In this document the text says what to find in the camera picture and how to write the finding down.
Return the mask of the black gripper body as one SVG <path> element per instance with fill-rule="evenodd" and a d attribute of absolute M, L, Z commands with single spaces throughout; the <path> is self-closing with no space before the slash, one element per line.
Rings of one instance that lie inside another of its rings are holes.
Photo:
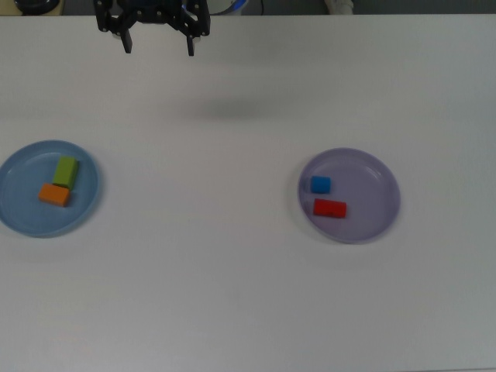
<path fill-rule="evenodd" d="M 181 18 L 187 2 L 170 1 L 117 1 L 121 13 L 115 18 L 118 24 L 133 25 L 135 22 L 175 25 Z"/>

